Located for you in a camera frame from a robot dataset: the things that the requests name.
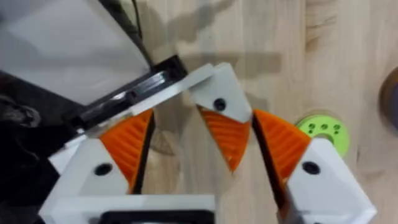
wire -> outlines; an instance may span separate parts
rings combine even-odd
[[[132,2],[132,5],[134,6],[134,12],[136,13],[136,22],[137,22],[138,36],[142,39],[141,22],[140,22],[139,14],[138,14],[137,1],[136,0],[131,0],[131,2]]]

orange gripper pad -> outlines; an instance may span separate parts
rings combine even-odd
[[[147,110],[125,119],[99,137],[129,182],[130,191],[136,183],[152,114],[153,110]]]
[[[239,123],[213,111],[203,108],[199,108],[199,110],[229,169],[234,172],[246,150],[251,127],[250,121]]]
[[[265,135],[280,183],[288,178],[310,144],[311,138],[293,124],[261,110],[254,110]]]

black screw hole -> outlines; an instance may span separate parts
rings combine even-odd
[[[321,172],[321,168],[314,162],[304,162],[303,170],[311,175],[318,175]]]
[[[103,163],[95,167],[94,174],[97,176],[103,176],[111,172],[112,164],[110,163]]]
[[[226,108],[225,100],[222,98],[218,98],[217,100],[214,101],[213,106],[216,110],[223,111]]]

wooden table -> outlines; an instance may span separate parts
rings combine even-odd
[[[373,223],[398,222],[398,137],[378,110],[398,66],[398,1],[140,0],[139,10],[156,61],[229,62],[253,108],[292,123],[311,110],[336,114],[351,133],[345,161],[379,211]],[[230,174],[187,94],[156,112],[172,153],[150,152],[144,193],[215,194],[218,223],[277,223],[253,134]]]

green plastic part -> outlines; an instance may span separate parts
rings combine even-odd
[[[348,130],[338,119],[324,114],[315,114],[299,121],[296,127],[311,138],[328,139],[333,143],[341,157],[347,154],[349,149]]]

